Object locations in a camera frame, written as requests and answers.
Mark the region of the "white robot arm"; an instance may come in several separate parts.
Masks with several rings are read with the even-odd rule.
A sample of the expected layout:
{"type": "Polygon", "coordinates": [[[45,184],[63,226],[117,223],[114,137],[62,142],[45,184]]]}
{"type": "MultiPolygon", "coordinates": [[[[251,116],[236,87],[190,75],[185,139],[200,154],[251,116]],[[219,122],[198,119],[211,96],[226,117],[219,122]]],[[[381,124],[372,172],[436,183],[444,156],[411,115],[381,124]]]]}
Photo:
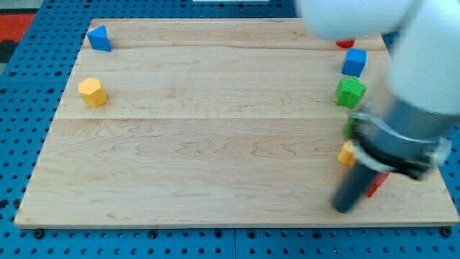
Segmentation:
{"type": "Polygon", "coordinates": [[[459,121],[459,2],[297,3],[309,32],[330,40],[398,32],[379,93],[351,114],[356,162],[333,195],[348,212],[381,172],[421,179],[449,156],[459,121]]]}

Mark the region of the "yellow block behind arm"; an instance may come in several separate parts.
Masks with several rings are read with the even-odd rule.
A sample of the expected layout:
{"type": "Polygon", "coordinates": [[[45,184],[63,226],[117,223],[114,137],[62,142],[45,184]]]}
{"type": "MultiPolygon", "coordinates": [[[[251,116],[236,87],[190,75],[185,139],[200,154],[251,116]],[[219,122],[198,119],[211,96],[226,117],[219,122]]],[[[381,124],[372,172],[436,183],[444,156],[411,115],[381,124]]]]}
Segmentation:
{"type": "Polygon", "coordinates": [[[344,165],[352,166],[356,162],[354,154],[354,145],[351,140],[344,143],[339,153],[338,160],[344,165]]]}

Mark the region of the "dark cylindrical pusher stick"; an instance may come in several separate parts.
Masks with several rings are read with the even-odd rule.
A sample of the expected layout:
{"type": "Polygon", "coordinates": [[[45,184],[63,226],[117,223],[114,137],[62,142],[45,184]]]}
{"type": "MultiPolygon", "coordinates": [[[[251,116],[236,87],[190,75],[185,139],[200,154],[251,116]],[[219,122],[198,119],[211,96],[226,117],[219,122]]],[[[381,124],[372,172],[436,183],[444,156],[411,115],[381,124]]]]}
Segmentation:
{"type": "Polygon", "coordinates": [[[333,195],[333,208],[341,213],[350,212],[377,176],[377,171],[355,162],[333,195]]]}

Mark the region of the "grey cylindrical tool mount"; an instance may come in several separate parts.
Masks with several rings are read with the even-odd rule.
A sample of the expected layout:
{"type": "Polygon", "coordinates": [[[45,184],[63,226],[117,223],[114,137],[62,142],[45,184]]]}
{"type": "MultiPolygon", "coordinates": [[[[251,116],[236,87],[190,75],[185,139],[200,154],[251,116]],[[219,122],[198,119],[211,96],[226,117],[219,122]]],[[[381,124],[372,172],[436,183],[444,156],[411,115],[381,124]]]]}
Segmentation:
{"type": "Polygon", "coordinates": [[[449,156],[451,141],[444,135],[458,121],[458,115],[419,109],[396,97],[362,101],[351,113],[352,171],[367,178],[388,172],[420,180],[449,156]]]}

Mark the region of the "green block behind arm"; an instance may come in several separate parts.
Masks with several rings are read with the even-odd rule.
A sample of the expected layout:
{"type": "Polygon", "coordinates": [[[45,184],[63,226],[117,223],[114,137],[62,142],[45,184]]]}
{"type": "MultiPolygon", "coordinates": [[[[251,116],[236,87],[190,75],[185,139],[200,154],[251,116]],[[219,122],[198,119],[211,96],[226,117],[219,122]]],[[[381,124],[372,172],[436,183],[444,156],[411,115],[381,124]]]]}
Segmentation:
{"type": "Polygon", "coordinates": [[[354,123],[355,123],[355,116],[351,114],[346,124],[344,125],[344,129],[343,129],[344,136],[348,140],[351,140],[353,138],[354,123]]]}

